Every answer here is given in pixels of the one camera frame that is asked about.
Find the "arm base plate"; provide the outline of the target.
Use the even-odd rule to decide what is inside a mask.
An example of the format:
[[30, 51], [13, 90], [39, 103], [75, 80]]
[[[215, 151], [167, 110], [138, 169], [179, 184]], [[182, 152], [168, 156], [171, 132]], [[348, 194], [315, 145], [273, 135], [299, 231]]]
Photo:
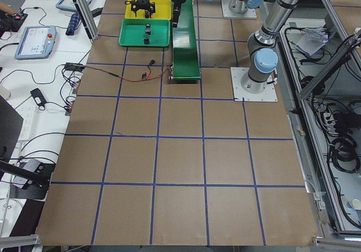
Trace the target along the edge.
[[266, 82], [252, 81], [248, 76], [247, 67], [231, 67], [231, 80], [234, 101], [272, 102], [278, 101], [272, 75]]
[[256, 20], [255, 9], [248, 8], [242, 0], [221, 0], [222, 14], [224, 18]]

